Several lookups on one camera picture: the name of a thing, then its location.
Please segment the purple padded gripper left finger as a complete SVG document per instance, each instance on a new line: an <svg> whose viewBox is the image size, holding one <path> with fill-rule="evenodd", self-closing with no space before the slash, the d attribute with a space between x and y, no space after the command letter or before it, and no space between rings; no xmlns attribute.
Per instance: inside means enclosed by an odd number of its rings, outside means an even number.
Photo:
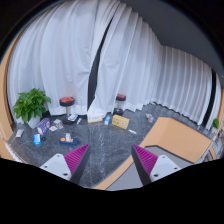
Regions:
<svg viewBox="0 0 224 224"><path fill-rule="evenodd" d="M59 153L55 154L41 166L41 169L72 183L78 184L89 156L90 146L86 144L65 155Z"/></svg>

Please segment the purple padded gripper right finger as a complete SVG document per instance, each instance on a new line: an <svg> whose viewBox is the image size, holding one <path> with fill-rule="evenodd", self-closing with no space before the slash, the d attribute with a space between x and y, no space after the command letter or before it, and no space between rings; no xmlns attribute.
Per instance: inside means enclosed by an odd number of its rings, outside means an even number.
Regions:
<svg viewBox="0 0 224 224"><path fill-rule="evenodd" d="M143 186L192 165L159 146L143 148L133 144L131 154Z"/></svg>

